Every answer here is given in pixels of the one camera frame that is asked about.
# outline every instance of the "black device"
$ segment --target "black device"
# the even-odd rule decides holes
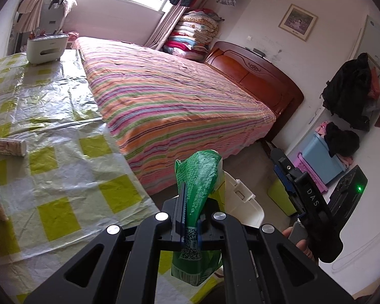
[[[297,245],[297,243],[299,243],[301,240],[305,240],[307,238],[308,232],[306,228],[299,221],[294,222],[293,228],[288,237],[291,243]]]
[[[351,216],[367,185],[359,166],[343,176],[327,204],[311,176],[295,168],[282,150],[273,149],[270,158],[295,191],[289,191],[290,201],[308,233],[308,246],[324,263],[333,262],[343,249],[339,234]]]
[[[111,225],[32,292],[25,304],[154,303],[160,251],[180,251],[185,183],[139,226]],[[353,304],[353,298],[272,225],[242,225],[208,198],[201,250],[221,250],[227,304]],[[258,278],[252,257],[256,265]]]

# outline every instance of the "finger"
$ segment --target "finger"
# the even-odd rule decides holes
[[[285,229],[283,232],[282,232],[282,235],[284,235],[285,237],[289,237],[290,234],[291,234],[291,230],[293,229],[292,226],[290,226],[288,229]]]
[[[298,241],[296,247],[300,249],[309,259],[315,261],[314,255],[307,245],[307,240]]]
[[[304,252],[307,247],[307,240],[303,239],[297,242],[296,247],[300,249],[302,252]]]

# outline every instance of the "curtain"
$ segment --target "curtain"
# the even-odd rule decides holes
[[[187,7],[181,7],[180,3],[178,3],[177,6],[172,6],[172,8],[163,15],[154,32],[151,34],[151,37],[145,43],[145,47],[160,50],[186,9]]]
[[[191,9],[201,8],[206,2],[207,0],[194,0]],[[186,9],[187,7],[181,7],[179,2],[165,13],[145,46],[160,50]]]
[[[14,26],[18,33],[31,32],[39,27],[42,3],[44,0],[23,0],[18,7],[21,17]]]

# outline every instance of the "picture frame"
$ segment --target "picture frame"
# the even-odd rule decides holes
[[[279,27],[297,36],[303,41],[307,41],[318,17],[313,13],[291,4],[284,15]]]

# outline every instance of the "barcode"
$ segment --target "barcode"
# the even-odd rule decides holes
[[[172,275],[175,278],[178,278],[192,286],[199,286],[202,281],[200,279],[200,274],[189,274],[181,269],[178,269],[176,266],[172,265]]]
[[[189,247],[191,249],[197,249],[197,241],[189,241]]]

